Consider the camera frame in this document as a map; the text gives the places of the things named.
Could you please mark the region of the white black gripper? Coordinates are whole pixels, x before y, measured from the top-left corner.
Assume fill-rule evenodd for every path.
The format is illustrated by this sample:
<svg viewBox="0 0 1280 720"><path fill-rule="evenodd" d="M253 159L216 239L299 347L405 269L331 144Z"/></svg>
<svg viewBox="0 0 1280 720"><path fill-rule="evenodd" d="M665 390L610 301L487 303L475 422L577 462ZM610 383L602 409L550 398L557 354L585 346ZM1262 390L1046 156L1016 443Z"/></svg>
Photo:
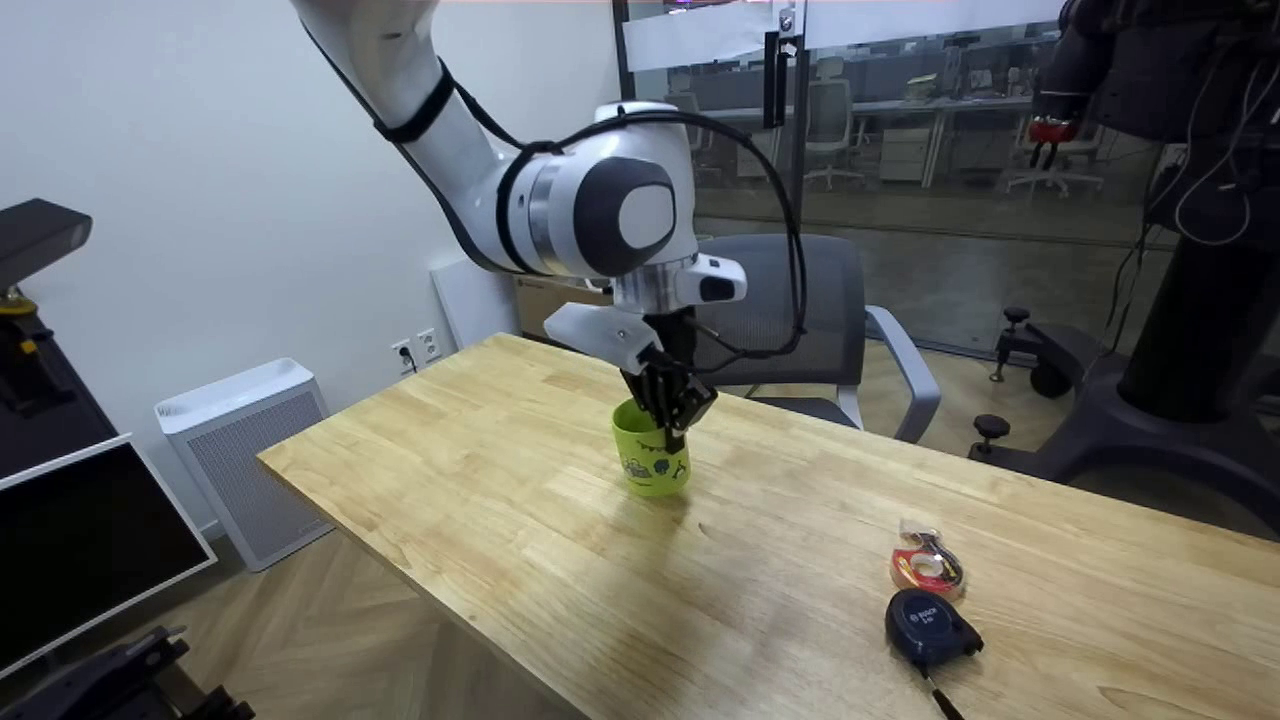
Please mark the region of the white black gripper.
<svg viewBox="0 0 1280 720"><path fill-rule="evenodd" d="M742 262L692 252L672 264L646 264L612 282L610 303L560 303L543 333L585 356L630 371L624 383L672 453L687 428L713 409L718 390L697 371L697 317L704 303L737 303L747 297Z"/></svg>

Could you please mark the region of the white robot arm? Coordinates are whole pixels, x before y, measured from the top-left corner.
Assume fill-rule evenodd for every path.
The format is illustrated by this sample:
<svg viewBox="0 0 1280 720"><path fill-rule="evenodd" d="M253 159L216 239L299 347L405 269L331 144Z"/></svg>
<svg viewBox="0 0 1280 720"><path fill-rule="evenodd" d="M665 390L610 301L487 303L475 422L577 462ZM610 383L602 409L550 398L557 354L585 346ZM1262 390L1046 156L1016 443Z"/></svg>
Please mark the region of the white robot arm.
<svg viewBox="0 0 1280 720"><path fill-rule="evenodd" d="M565 141L518 141L438 51L442 0L292 0L319 62L442 203L462 252L502 276L585 282L543 333L610 359L670 453L713 409L692 321L747 297L697 239L687 117L619 100Z"/></svg>

